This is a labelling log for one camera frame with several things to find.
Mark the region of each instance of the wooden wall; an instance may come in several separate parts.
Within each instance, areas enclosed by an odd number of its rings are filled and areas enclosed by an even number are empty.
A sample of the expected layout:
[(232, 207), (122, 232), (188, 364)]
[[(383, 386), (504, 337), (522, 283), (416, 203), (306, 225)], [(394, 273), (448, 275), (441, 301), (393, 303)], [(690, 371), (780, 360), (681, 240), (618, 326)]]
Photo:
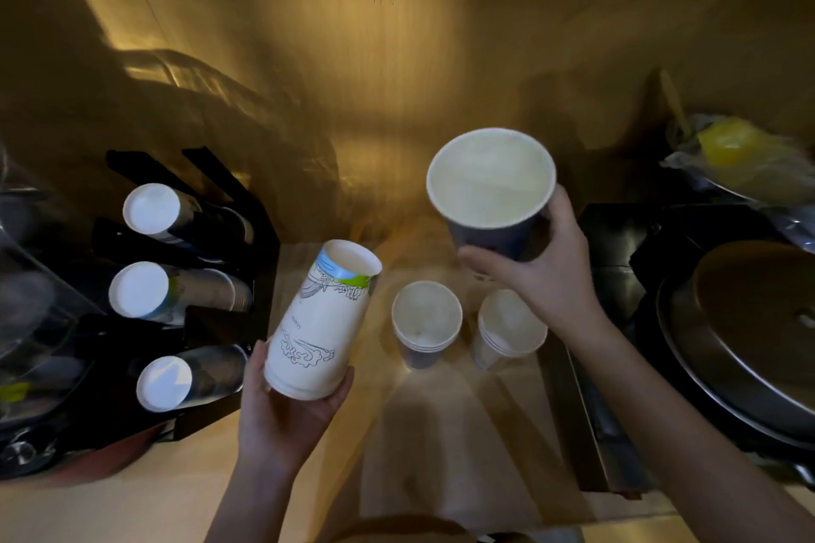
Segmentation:
[(815, 142), (815, 0), (0, 0), (3, 128), (80, 208), (116, 214), (106, 148), (206, 143), (289, 241), (430, 211), (434, 152), (511, 126), (576, 156), (691, 106)]

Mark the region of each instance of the right hand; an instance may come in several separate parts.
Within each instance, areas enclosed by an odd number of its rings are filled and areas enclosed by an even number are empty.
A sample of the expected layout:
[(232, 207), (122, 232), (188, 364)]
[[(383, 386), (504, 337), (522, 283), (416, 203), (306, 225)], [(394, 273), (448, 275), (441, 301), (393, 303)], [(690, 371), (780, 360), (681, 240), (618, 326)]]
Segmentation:
[(535, 260), (515, 262), (473, 246), (462, 247), (459, 258), (516, 291), (535, 315), (568, 343), (590, 331), (604, 314), (592, 285), (588, 242), (562, 186), (552, 194), (548, 211), (551, 241)]

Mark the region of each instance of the metal pot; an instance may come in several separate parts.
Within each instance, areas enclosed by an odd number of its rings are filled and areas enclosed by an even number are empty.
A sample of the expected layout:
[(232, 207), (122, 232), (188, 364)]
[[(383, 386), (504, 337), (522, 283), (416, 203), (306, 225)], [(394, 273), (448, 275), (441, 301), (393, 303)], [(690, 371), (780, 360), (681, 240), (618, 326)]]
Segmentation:
[(768, 241), (717, 247), (664, 301), (670, 345), (742, 417), (815, 442), (815, 255)]

